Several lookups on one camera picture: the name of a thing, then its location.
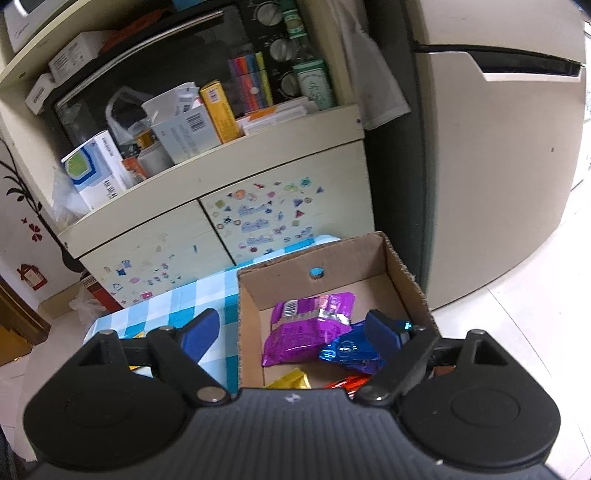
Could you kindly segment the blue checkered tablecloth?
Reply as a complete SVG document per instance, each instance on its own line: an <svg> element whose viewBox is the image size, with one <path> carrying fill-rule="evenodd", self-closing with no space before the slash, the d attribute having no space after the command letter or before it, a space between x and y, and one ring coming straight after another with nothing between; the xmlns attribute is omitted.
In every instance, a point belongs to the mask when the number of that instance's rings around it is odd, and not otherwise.
<svg viewBox="0 0 591 480"><path fill-rule="evenodd" d="M130 339L143 337L160 326L180 328L211 308L218 313L221 330L198 365L229 393L235 394L238 392L238 270L335 240L331 235L307 239L103 316L89 327L84 340L89 341L102 330L113 330L119 338Z"/></svg>

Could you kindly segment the yellow snack packet bottom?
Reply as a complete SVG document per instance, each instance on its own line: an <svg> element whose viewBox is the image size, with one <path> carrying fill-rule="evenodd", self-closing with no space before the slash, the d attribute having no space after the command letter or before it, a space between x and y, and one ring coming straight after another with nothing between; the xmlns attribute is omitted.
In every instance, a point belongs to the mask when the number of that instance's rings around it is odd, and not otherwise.
<svg viewBox="0 0 591 480"><path fill-rule="evenodd" d="M308 381L308 375L301 369L294 369L274 380L267 389L287 389L287 390L306 390L311 389L311 383Z"/></svg>

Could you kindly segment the dark blue snack packet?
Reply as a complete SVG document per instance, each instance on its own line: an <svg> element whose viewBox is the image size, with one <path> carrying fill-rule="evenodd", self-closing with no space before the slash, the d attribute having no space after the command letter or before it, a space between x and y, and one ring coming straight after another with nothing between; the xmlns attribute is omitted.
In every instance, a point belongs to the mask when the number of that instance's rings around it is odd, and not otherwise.
<svg viewBox="0 0 591 480"><path fill-rule="evenodd" d="M410 340L412 327L409 320L383 323L369 316L322 347L318 359L375 375Z"/></svg>

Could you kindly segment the cream refrigerator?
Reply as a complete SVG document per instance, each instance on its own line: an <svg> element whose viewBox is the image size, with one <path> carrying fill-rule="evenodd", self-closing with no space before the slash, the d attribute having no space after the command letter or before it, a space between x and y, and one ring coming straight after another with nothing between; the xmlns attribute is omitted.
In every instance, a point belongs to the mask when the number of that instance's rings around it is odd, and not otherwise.
<svg viewBox="0 0 591 480"><path fill-rule="evenodd" d="M435 168L427 297L502 276L557 228L583 130L573 1L411 1L426 154Z"/></svg>

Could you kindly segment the red brown carton box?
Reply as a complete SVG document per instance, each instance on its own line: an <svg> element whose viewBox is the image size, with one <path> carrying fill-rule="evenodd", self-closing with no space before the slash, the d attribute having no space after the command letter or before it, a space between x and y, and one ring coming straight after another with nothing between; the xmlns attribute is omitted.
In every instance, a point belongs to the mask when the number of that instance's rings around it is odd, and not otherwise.
<svg viewBox="0 0 591 480"><path fill-rule="evenodd" d="M122 309L122 306L114 297L88 272L81 277L81 282L108 313L114 313Z"/></svg>

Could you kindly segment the cream cabinet with stickers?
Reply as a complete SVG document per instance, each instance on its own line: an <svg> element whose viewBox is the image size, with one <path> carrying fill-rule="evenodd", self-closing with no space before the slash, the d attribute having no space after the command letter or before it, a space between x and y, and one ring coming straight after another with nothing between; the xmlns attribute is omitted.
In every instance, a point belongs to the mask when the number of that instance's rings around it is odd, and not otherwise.
<svg viewBox="0 0 591 480"><path fill-rule="evenodd" d="M322 234L373 231L363 125L335 5L302 1L338 104L189 155L59 227L121 307Z"/></svg>

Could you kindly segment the white blue medicine box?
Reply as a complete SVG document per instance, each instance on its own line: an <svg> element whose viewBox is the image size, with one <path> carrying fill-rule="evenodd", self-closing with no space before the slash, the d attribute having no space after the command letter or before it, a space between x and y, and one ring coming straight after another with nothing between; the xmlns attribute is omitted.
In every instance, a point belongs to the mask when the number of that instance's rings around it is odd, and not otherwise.
<svg viewBox="0 0 591 480"><path fill-rule="evenodd" d="M118 198L134 186L110 133L103 130L61 159L74 188L90 210Z"/></svg>

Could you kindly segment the clear plastic bag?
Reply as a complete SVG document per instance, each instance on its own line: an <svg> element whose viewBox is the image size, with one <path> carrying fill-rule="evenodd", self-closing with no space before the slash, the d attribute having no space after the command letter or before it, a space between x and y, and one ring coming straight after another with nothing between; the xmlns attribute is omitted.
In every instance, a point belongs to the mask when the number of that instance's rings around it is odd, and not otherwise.
<svg viewBox="0 0 591 480"><path fill-rule="evenodd" d="M69 307L85 327L90 327L106 314L104 306L84 286L79 288L76 296L69 302Z"/></svg>

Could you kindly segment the orange yellow medicine box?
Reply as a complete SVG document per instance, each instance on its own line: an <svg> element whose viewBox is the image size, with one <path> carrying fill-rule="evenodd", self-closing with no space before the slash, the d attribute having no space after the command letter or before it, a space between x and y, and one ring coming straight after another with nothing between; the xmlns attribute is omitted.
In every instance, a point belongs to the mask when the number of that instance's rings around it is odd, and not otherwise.
<svg viewBox="0 0 591 480"><path fill-rule="evenodd" d="M221 82L214 80L199 89L205 108L211 117L215 131L222 143L229 143L240 137L238 123L235 120L228 98Z"/></svg>

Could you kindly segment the red snack packet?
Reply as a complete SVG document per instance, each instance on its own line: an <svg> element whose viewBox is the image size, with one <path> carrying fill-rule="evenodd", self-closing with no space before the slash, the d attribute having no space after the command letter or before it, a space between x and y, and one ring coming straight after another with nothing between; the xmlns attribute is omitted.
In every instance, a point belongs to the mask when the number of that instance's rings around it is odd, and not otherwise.
<svg viewBox="0 0 591 480"><path fill-rule="evenodd" d="M324 386L324 389L342 389L349 396L349 399L353 399L356 391L360 390L363 385L366 385L372 376L363 373L356 373L353 375L346 376L341 380L331 382Z"/></svg>

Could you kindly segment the open cardboard box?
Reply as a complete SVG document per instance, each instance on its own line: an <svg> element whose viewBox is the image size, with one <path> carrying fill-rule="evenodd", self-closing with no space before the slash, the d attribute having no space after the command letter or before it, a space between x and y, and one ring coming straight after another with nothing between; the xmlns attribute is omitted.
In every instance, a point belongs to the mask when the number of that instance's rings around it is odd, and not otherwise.
<svg viewBox="0 0 591 480"><path fill-rule="evenodd" d="M294 368L322 387L345 376L335 363L307 352L266 365L266 341L281 333L310 337L322 320L341 332L377 309L394 320L434 327L425 295L388 237L374 232L321 244L238 272L238 379L260 388Z"/></svg>

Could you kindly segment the red house socket sticker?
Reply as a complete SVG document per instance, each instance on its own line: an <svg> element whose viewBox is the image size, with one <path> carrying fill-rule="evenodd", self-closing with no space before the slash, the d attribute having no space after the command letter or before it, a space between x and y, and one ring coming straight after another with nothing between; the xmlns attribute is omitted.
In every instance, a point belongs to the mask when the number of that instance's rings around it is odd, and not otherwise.
<svg viewBox="0 0 591 480"><path fill-rule="evenodd" d="M40 270L29 264L22 264L17 269L20 279L24 281L33 291L38 291L47 284L47 279Z"/></svg>

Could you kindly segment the brown wooden door frame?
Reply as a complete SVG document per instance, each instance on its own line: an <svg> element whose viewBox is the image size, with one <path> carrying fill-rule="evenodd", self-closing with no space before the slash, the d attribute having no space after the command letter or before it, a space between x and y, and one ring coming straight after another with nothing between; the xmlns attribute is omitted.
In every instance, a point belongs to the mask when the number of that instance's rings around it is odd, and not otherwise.
<svg viewBox="0 0 591 480"><path fill-rule="evenodd" d="M1 366L28 355L47 340L51 328L4 278L0 280L0 325Z"/></svg>

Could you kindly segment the purple snack packet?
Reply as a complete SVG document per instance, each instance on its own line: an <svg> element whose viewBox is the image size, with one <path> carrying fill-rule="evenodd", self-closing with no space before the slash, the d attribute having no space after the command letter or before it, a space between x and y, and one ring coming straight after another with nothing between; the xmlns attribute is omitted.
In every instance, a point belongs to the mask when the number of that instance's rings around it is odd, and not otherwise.
<svg viewBox="0 0 591 480"><path fill-rule="evenodd" d="M322 347L352 330L356 296L351 292L279 302L270 316L262 366L315 360Z"/></svg>

